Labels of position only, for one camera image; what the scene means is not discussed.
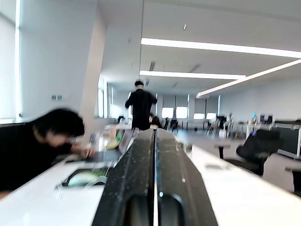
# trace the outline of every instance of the ceiling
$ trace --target ceiling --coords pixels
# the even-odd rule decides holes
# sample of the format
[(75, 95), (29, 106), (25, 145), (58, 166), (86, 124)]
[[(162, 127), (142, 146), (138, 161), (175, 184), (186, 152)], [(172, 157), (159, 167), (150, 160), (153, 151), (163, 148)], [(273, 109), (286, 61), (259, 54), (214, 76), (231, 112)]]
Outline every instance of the ceiling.
[[(108, 2), (114, 0), (103, 1), (101, 5), (108, 25), (102, 75), (115, 88), (129, 91), (139, 77), (142, 6), (137, 0), (124, 0), (125, 5), (135, 3), (127, 8), (120, 4), (108, 7)], [(300, 11), (299, 0), (146, 0), (142, 37), (301, 51)], [(212, 50), (141, 47), (141, 70), (148, 70), (153, 61), (154, 71), (164, 72), (187, 73), (196, 68), (194, 73), (248, 76), (294, 60)], [(300, 69), (295, 65), (212, 95), (301, 77)], [(141, 79), (149, 80), (147, 89), (153, 92), (173, 94), (196, 94), (231, 81), (151, 76)]]

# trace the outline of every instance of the office desk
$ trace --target office desk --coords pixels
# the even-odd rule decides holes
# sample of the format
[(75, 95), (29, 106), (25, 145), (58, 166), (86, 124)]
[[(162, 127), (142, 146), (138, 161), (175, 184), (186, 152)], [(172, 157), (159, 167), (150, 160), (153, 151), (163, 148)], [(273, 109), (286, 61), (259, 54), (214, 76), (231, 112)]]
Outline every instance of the office desk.
[[(301, 224), (301, 199), (297, 196), (198, 147), (193, 147), (191, 159), (202, 174), (220, 226)], [(208, 169), (208, 164), (224, 170)]]
[[(219, 226), (299, 226), (301, 199), (193, 146)], [(221, 169), (209, 169), (216, 164)], [(103, 187), (54, 189), (91, 164), (61, 162), (0, 201), (1, 226), (90, 226)]]

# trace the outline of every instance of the window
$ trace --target window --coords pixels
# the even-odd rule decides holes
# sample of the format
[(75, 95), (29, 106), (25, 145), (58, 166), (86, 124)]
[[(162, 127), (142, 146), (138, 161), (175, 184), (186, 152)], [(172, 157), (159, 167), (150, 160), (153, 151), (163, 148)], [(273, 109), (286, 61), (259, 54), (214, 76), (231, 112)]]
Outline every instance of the window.
[(98, 88), (98, 117), (103, 118), (103, 90)]
[(202, 113), (195, 113), (193, 115), (193, 119), (204, 119), (205, 118), (205, 114)]
[(174, 114), (174, 109), (172, 107), (163, 107), (162, 108), (162, 118), (172, 118)]
[(97, 116), (106, 118), (108, 116), (108, 96), (107, 96), (107, 82), (99, 78), (98, 93), (97, 93)]
[(187, 119), (188, 107), (177, 107), (175, 113), (177, 119)]
[[(0, 119), (14, 119), (21, 113), (19, 108), (19, 3), (20, 1), (16, 3), (10, 0), (4, 2), (3, 7), (0, 6)], [(11, 11), (7, 10), (6, 4), (9, 4)]]
[(216, 113), (207, 113), (206, 119), (215, 119), (216, 118)]

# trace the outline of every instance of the green object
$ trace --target green object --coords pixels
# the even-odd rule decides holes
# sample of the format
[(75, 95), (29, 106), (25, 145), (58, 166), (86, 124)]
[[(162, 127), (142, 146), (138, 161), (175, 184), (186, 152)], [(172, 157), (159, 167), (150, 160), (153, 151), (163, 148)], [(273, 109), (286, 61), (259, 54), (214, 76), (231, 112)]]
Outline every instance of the green object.
[(116, 136), (116, 140), (117, 140), (117, 142), (120, 142), (121, 139), (122, 139), (122, 133), (121, 133), (121, 131), (119, 131), (117, 136)]

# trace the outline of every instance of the fluorescent light strip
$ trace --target fluorescent light strip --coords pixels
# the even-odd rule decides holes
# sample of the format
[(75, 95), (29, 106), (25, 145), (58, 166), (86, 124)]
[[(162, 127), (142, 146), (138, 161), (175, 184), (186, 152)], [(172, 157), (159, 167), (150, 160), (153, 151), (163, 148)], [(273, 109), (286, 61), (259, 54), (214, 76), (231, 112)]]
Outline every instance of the fluorescent light strip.
[(158, 76), (158, 77), (177, 77), (177, 78), (197, 78), (197, 79), (230, 79), (240, 80), (245, 75), (236, 74), (203, 74), (203, 73), (181, 73), (181, 72), (154, 72), (140, 71), (140, 75)]
[(204, 42), (142, 38), (141, 44), (150, 45), (150, 46), (195, 48), (195, 49), (207, 49), (207, 50), (228, 51), (228, 52), (237, 52), (237, 53), (253, 53), (253, 54), (262, 54), (262, 55), (279, 56), (279, 57), (301, 58), (301, 52), (296, 52), (296, 51), (249, 47), (249, 46), (214, 44), (214, 43), (204, 43)]
[(263, 71), (263, 72), (259, 72), (259, 73), (256, 73), (256, 74), (247, 76), (247, 77), (245, 77), (244, 79), (232, 81), (232, 82), (229, 82), (229, 83), (226, 83), (226, 84), (223, 84), (223, 85), (214, 87), (214, 88), (212, 88), (212, 89), (208, 89), (208, 90), (205, 90), (205, 91), (203, 91), (203, 92), (199, 92), (199, 93), (197, 94), (197, 97), (200, 97), (200, 96), (206, 95), (206, 94), (208, 94), (208, 93), (212, 93), (212, 92), (218, 91), (218, 90), (220, 90), (220, 89), (224, 89), (224, 88), (229, 87), (229, 86), (233, 86), (233, 85), (239, 84), (239, 83), (244, 82), (244, 81), (248, 81), (248, 80), (251, 80), (251, 79), (254, 79), (254, 78), (263, 76), (263, 75), (265, 75), (265, 74), (269, 74), (269, 73), (272, 73), (272, 72), (276, 72), (276, 71), (279, 71), (279, 70), (281, 70), (281, 69), (284, 69), (284, 68), (287, 68), (287, 67), (290, 67), (290, 66), (294, 66), (294, 65), (297, 65), (297, 64), (300, 64), (300, 63), (301, 63), (301, 59), (300, 59), (300, 60), (296, 60), (296, 61), (292, 61), (292, 62), (290, 62), (290, 63), (284, 64), (284, 65), (280, 65), (280, 66), (278, 66), (278, 67), (274, 67), (274, 68), (265, 70), (265, 71)]

